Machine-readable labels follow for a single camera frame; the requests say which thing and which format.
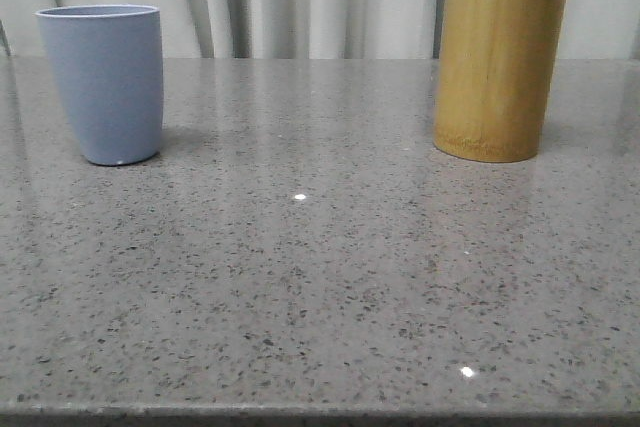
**cup rim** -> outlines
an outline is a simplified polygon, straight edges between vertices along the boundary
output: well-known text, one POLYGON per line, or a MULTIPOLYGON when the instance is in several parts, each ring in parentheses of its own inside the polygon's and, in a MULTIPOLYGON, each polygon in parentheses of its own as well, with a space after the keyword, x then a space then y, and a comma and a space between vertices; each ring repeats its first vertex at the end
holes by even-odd
POLYGON ((50 19, 106 19, 114 17, 134 17, 149 15, 159 12, 160 9, 153 5, 137 4, 89 4, 69 5, 64 7, 52 7, 38 10, 38 17, 50 19), (108 12, 113 9, 122 9, 122 12, 108 12))

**blue cup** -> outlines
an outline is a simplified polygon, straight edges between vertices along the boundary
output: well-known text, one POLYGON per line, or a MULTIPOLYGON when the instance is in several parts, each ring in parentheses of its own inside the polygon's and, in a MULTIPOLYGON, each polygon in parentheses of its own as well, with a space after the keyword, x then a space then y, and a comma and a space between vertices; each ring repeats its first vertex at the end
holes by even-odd
POLYGON ((160 11, 87 5, 36 12, 62 104, 89 162, 124 165, 162 141, 160 11))

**bamboo cup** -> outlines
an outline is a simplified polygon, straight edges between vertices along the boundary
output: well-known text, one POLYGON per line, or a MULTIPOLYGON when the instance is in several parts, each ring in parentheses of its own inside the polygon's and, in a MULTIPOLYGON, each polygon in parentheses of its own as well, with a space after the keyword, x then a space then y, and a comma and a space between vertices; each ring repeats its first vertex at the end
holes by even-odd
POLYGON ((483 162, 538 152, 565 0, 445 0, 434 143, 483 162))

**wooden cup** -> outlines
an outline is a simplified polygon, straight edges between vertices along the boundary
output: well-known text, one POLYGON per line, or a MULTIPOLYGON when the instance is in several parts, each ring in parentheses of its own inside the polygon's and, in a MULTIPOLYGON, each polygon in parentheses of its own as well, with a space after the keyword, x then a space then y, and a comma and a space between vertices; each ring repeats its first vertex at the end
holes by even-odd
POLYGON ((565 0, 445 0, 435 146, 483 162, 538 152, 565 0))

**granite countertop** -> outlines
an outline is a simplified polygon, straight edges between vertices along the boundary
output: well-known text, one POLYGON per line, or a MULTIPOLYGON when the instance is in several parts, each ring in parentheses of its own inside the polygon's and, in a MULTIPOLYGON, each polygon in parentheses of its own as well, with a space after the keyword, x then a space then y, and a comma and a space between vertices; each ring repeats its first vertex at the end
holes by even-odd
POLYGON ((168 60, 105 168, 0 59, 0 424, 640 425, 640 62, 558 62, 515 164, 433 147, 436 72, 168 60))

